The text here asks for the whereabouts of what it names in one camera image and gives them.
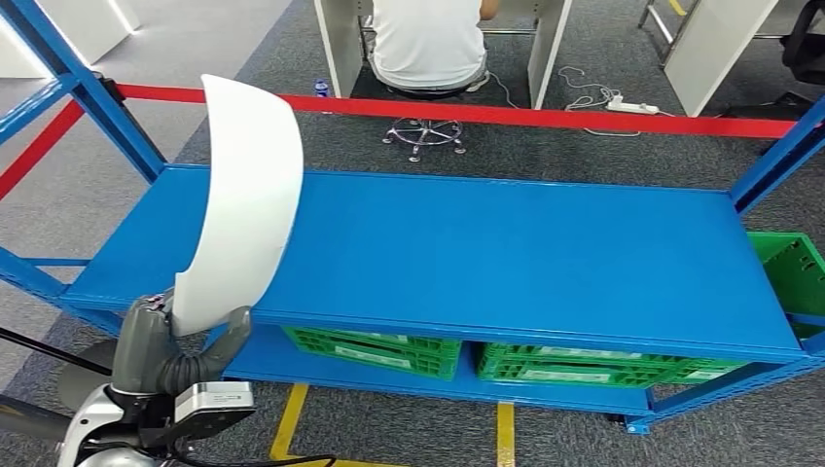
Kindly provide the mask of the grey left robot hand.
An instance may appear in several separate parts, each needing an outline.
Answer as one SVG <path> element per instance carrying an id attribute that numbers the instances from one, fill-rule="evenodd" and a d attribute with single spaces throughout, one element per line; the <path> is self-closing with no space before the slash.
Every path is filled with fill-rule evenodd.
<path id="1" fill-rule="evenodd" d="M 126 313 L 116 345 L 111 384 L 128 394 L 178 396 L 192 385 L 217 381 L 245 346 L 251 331 L 251 308 L 228 314 L 228 327 L 197 355 L 186 355 L 173 335 L 174 290 L 142 296 Z"/>

